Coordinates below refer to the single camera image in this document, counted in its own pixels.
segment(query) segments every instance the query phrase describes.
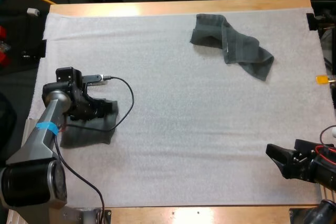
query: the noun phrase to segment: dark gray towel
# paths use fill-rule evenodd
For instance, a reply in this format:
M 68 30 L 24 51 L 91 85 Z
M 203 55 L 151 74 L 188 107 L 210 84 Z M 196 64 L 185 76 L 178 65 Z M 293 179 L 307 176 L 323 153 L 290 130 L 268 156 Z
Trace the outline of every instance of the dark gray towel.
M 223 15 L 197 14 L 190 42 L 223 49 L 225 63 L 238 63 L 250 75 L 265 81 L 274 61 L 256 38 L 237 32 Z

